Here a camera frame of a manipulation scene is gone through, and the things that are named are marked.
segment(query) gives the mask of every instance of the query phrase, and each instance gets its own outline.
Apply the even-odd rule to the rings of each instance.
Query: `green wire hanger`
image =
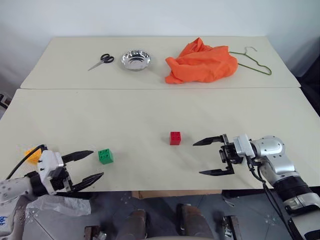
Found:
[[[242,52],[235,52],[235,51],[230,51],[229,53],[231,53],[231,54],[244,55],[244,56],[250,58],[251,60],[255,61],[255,63],[256,63],[258,66],[264,67],[264,68],[268,69],[269,72],[264,72],[264,71],[255,69],[255,68],[253,68],[253,67],[246,66],[246,65],[243,65],[243,64],[241,64],[241,63],[238,63],[240,66],[246,67],[246,68],[251,69],[251,70],[255,70],[255,71],[257,71],[257,72],[259,72],[259,73],[262,73],[262,74],[271,75],[271,74],[272,74],[272,71],[271,71],[271,69],[270,69],[269,67],[267,67],[267,66],[265,66],[265,65],[261,65],[257,60],[253,59],[252,57],[250,57],[250,56],[247,54],[248,48],[251,48],[251,49],[253,49],[253,50],[255,50],[255,51],[257,52],[257,50],[256,50],[253,46],[246,46],[246,47],[244,47],[244,49],[245,49],[245,52],[244,52],[244,53],[242,53]]]

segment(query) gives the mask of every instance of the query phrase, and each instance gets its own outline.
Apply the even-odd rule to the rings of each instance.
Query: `green lego block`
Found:
[[[98,155],[99,155],[99,161],[102,164],[110,164],[114,162],[114,156],[112,155],[112,152],[110,151],[109,148],[98,151]]]

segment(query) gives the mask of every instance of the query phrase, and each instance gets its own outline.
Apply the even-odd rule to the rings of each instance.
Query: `orange towel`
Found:
[[[238,61],[229,54],[228,46],[204,45],[200,37],[185,46],[176,59],[168,57],[165,61],[171,68],[170,75],[165,78],[167,84],[210,83],[231,76],[238,67]]]

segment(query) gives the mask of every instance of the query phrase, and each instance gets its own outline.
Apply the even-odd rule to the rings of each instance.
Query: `red cube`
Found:
[[[179,131],[170,132],[170,145],[180,145],[181,134]]]

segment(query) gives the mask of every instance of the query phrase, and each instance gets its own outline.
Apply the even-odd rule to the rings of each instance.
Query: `stainless steel bowl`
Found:
[[[131,50],[123,54],[121,62],[126,69],[131,71],[141,71],[148,67],[151,58],[149,54],[142,50]]]

